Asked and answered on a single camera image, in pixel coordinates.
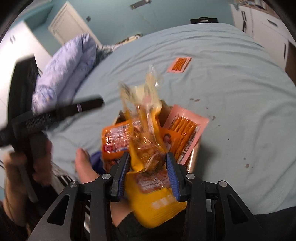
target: blue gripper pad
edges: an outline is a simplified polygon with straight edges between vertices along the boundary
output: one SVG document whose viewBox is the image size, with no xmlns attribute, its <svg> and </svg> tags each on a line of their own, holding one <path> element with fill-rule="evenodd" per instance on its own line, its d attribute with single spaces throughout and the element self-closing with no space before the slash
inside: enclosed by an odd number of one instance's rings
<svg viewBox="0 0 296 241">
<path fill-rule="evenodd" d="M 181 194 L 180 194 L 180 186 L 179 186 L 179 180 L 177 178 L 174 166 L 172 162 L 176 162 L 173 154 L 171 152 L 167 153 L 165 156 L 165 164 L 168 171 L 168 178 L 170 180 L 170 186 L 173 191 L 173 195 L 176 198 L 177 201 L 180 200 Z"/>
<path fill-rule="evenodd" d="M 127 172 L 130 170 L 130 168 L 131 168 L 131 157 L 130 157 L 130 154 L 127 153 L 127 157 L 124 162 L 124 167 L 123 167 L 123 170 L 120 175 L 119 182 L 118 182 L 118 196 L 119 196 L 119 198 L 121 198 L 124 195 L 124 178 L 125 178 Z"/>
</svg>

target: white drawer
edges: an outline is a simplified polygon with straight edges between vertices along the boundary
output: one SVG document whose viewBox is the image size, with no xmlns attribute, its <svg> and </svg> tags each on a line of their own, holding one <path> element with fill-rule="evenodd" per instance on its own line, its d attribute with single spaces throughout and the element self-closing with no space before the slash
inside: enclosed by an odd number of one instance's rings
<svg viewBox="0 0 296 241">
<path fill-rule="evenodd" d="M 254 21 L 260 21 L 261 23 L 265 24 L 266 26 L 272 28 L 273 30 L 275 30 L 276 32 L 278 32 L 279 34 L 281 34 L 282 36 L 284 36 L 285 38 L 289 38 L 289 31 L 288 29 L 286 28 L 286 26 L 284 25 L 284 23 L 268 14 L 268 13 L 265 13 L 265 12 L 262 12 L 260 10 L 256 10 L 256 9 L 251 9 L 252 11 L 252 16 L 253 16 L 253 20 Z"/>
</svg>

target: blue wall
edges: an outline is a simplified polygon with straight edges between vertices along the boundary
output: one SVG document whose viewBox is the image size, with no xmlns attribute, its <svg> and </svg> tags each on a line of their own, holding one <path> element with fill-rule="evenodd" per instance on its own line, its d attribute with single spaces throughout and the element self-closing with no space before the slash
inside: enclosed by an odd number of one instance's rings
<svg viewBox="0 0 296 241">
<path fill-rule="evenodd" d="M 135 10 L 130 5 L 137 0 L 68 0 L 85 20 L 98 40 L 115 44 L 131 35 L 144 35 L 175 26 L 190 24 L 190 19 L 199 17 L 218 18 L 220 23 L 233 25 L 227 0 L 152 0 L 150 4 Z M 47 30 L 66 0 L 53 0 L 48 18 L 34 34 L 46 50 L 53 55 L 60 44 Z"/>
<path fill-rule="evenodd" d="M 50 11 L 52 10 L 54 6 L 53 2 L 49 2 L 46 4 L 43 4 L 39 7 L 34 8 L 33 10 L 26 12 L 25 14 L 21 15 L 20 17 L 18 17 L 13 24 L 10 26 L 10 28 L 13 28 L 17 23 L 21 22 L 21 21 L 28 21 L 28 26 L 31 28 L 35 28 L 38 25 L 43 24 Z"/>
<path fill-rule="evenodd" d="M 51 56 L 53 56 L 62 46 L 52 33 L 48 31 L 47 24 L 43 24 L 34 29 L 33 34 Z"/>
</svg>

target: pretzel stick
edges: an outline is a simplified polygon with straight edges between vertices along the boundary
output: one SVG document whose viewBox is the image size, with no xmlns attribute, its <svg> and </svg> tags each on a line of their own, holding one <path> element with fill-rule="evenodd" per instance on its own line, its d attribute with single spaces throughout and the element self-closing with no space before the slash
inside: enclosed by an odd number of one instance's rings
<svg viewBox="0 0 296 241">
<path fill-rule="evenodd" d="M 185 119 L 185 123 L 180 127 L 180 129 L 177 131 L 178 133 L 182 134 L 186 126 L 188 125 L 189 120 Z"/>
<path fill-rule="evenodd" d="M 176 126 L 180 123 L 181 119 L 182 119 L 182 118 L 181 118 L 180 116 L 178 116 L 178 117 L 175 119 L 174 123 L 172 124 L 170 130 L 174 130 L 174 129 L 176 128 Z"/>
<path fill-rule="evenodd" d="M 177 68 L 178 71 L 180 71 L 180 69 L 182 68 L 183 64 L 184 64 L 184 59 L 181 59 L 179 65 L 178 65 L 178 68 Z"/>
<path fill-rule="evenodd" d="M 184 125 L 186 119 L 185 118 L 182 118 L 180 123 L 177 125 L 177 127 L 174 129 L 174 131 L 178 132 L 178 130 L 181 128 L 181 126 Z"/>
<path fill-rule="evenodd" d="M 173 66 L 173 70 L 177 70 L 177 66 L 180 64 L 181 59 L 178 59 L 177 62 Z"/>
<path fill-rule="evenodd" d="M 178 144 L 177 144 L 177 146 L 180 146 L 181 145 L 181 142 L 182 142 L 182 140 L 184 139 L 184 136 L 186 135 L 186 133 L 189 131 L 189 129 L 191 128 L 191 126 L 193 125 L 194 123 L 192 122 L 192 121 L 190 121 L 188 124 L 187 124 L 187 126 L 185 127 L 185 129 L 183 130 L 183 132 L 181 133 L 181 137 L 180 137 L 180 139 L 179 139 L 179 141 L 178 141 Z"/>
<path fill-rule="evenodd" d="M 183 59 L 182 62 L 181 62 L 181 64 L 180 64 L 180 66 L 179 66 L 179 68 L 178 68 L 179 71 L 182 69 L 182 67 L 185 64 L 185 62 L 186 62 L 186 60 Z"/>
<path fill-rule="evenodd" d="M 196 124 L 193 124 L 190 127 L 189 131 L 186 133 L 186 135 L 183 138 L 183 140 L 181 141 L 181 144 L 179 145 L 179 147 L 178 147 L 178 149 L 176 151 L 176 154 L 175 154 L 176 161 L 179 159 L 179 157 L 180 157 L 183 149 L 185 148 L 185 146 L 186 146 L 187 142 L 189 141 L 189 139 L 190 139 L 192 133 L 194 132 L 195 128 L 196 128 Z"/>
</svg>

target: screw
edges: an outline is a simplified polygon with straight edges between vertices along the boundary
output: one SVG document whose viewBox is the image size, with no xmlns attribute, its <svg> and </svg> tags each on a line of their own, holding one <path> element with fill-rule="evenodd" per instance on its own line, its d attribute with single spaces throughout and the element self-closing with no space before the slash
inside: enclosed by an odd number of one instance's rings
<svg viewBox="0 0 296 241">
<path fill-rule="evenodd" d="M 70 182 L 69 185 L 70 185 L 71 188 L 74 188 L 74 187 L 76 187 L 78 185 L 78 182 L 72 181 L 72 182 Z"/>
<path fill-rule="evenodd" d="M 187 177 L 188 179 L 193 179 L 193 178 L 195 178 L 194 174 L 192 174 L 192 173 L 188 173 L 188 174 L 186 175 L 186 177 Z"/>
<path fill-rule="evenodd" d="M 111 177 L 111 175 L 109 173 L 105 173 L 102 175 L 103 179 L 109 179 Z"/>
<path fill-rule="evenodd" d="M 224 182 L 224 181 L 219 182 L 219 185 L 220 185 L 221 187 L 227 187 L 227 183 Z"/>
</svg>

